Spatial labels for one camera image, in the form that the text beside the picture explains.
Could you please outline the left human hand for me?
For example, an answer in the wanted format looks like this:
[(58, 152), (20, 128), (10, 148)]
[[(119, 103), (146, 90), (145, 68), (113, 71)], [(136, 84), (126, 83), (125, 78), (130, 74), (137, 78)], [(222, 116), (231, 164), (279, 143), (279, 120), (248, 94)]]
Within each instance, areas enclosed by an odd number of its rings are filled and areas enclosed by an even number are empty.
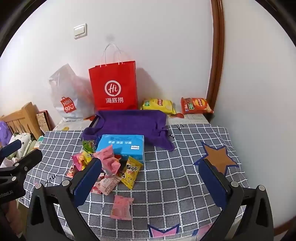
[(1, 208), (4, 211), (10, 228), (18, 237), (20, 237), (20, 235), (22, 234), (22, 220), (20, 210), (18, 209), (17, 201), (13, 200), (8, 203), (5, 203), (1, 205)]

